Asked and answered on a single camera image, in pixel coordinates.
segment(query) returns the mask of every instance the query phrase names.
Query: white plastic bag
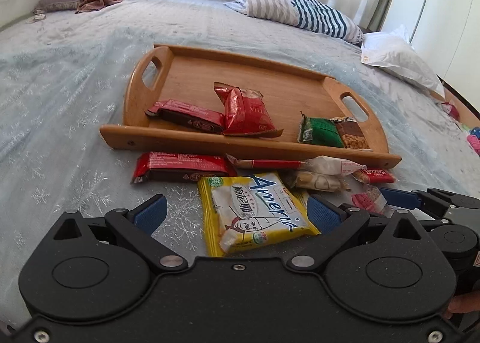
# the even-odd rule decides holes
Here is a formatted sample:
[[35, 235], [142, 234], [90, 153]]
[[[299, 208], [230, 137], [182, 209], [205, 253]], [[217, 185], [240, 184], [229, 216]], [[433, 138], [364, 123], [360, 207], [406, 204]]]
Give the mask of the white plastic bag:
[[442, 83], [407, 42], [408, 38], [405, 38], [401, 27], [392, 33], [365, 34], [361, 49], [362, 63], [380, 67], [407, 83], [427, 88], [445, 98]]

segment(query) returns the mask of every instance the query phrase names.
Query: bed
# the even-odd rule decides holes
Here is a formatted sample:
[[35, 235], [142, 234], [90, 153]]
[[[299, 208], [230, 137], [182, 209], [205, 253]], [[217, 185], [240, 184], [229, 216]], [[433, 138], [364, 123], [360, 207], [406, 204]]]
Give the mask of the bed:
[[[380, 119], [396, 187], [438, 187], [480, 197], [480, 158], [464, 132], [417, 88], [360, 63], [342, 40], [249, 18], [219, 0], [124, 0], [87, 14], [61, 11], [0, 32], [0, 320], [29, 318], [18, 273], [66, 209], [99, 217], [156, 193], [169, 201], [153, 234], [191, 263], [205, 255], [196, 185], [129, 185], [138, 152], [113, 151], [103, 123], [120, 123], [131, 71], [153, 43], [208, 47], [331, 74], [363, 96]], [[348, 193], [330, 195], [347, 202]], [[287, 257], [308, 239], [256, 255]]]

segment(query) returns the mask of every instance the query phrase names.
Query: human hand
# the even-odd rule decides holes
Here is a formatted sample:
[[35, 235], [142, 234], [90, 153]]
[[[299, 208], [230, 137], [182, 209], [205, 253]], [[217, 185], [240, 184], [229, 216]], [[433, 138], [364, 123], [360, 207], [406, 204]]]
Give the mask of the human hand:
[[451, 318], [453, 313], [469, 313], [475, 310], [480, 310], [480, 290], [453, 297], [444, 316]]

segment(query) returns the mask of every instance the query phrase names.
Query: blue and white striped pillowcase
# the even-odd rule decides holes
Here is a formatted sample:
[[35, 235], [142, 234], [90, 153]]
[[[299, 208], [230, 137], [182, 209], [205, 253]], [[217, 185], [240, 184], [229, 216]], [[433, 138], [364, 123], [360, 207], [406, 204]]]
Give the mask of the blue and white striped pillowcase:
[[244, 14], [247, 16], [269, 19], [290, 26], [298, 24], [298, 12], [291, 4], [291, 0], [236, 0], [240, 3], [242, 1], [245, 5]]
[[362, 31], [350, 18], [316, 0], [235, 0], [225, 5], [250, 17], [323, 33], [352, 44], [363, 41]]
[[340, 11], [317, 0], [291, 0], [291, 3], [299, 13], [296, 27], [341, 38], [352, 44], [363, 41], [360, 28]]

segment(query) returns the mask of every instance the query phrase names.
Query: red snack wrapper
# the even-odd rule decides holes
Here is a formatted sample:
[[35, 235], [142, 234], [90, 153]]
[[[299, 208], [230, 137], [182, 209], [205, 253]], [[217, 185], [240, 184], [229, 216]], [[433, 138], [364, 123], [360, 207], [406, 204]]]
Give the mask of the red snack wrapper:
[[383, 208], [387, 201], [380, 190], [374, 186], [365, 186], [367, 190], [365, 193], [353, 194], [352, 202], [360, 209], [368, 210], [372, 213], [383, 214]]
[[222, 133], [225, 125], [225, 116], [222, 113], [175, 99], [156, 102], [145, 114], [207, 133]]
[[215, 82], [214, 90], [225, 105], [225, 129], [230, 136], [279, 137], [263, 103], [260, 91]]
[[297, 170], [305, 164], [303, 161], [291, 161], [291, 160], [270, 160], [270, 159], [237, 159], [231, 155], [225, 155], [226, 158], [236, 168], [244, 169], [264, 169], [264, 170], [283, 170], [291, 169]]
[[197, 182], [202, 176], [236, 176], [221, 156], [147, 152], [137, 160], [131, 183], [149, 180]]
[[385, 170], [376, 169], [376, 168], [367, 168], [365, 170], [355, 171], [353, 177], [362, 183], [393, 183], [395, 182], [395, 177], [392, 174], [389, 174]]

